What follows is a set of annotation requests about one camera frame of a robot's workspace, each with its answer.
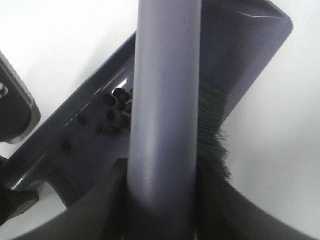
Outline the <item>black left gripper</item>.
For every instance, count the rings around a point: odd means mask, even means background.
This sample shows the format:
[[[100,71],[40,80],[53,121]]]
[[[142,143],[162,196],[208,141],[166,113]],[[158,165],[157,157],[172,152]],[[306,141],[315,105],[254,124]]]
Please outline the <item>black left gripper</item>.
[[[17,190],[18,178],[15,171],[6,172],[9,161],[0,157],[0,217],[15,218],[35,205],[40,200],[37,190]]]

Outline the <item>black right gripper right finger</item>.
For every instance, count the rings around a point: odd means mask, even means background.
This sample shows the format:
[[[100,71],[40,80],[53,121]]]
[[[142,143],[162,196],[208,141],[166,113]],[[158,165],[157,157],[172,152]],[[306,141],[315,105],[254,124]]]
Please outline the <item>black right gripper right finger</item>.
[[[200,240],[310,240],[266,213],[209,163],[197,163],[197,237]]]

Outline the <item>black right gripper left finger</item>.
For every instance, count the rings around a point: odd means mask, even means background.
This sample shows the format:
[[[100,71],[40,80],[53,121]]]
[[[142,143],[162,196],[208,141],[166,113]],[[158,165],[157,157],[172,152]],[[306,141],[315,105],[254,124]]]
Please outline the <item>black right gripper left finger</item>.
[[[20,240],[121,240],[125,232],[128,160],[118,159],[80,200]]]

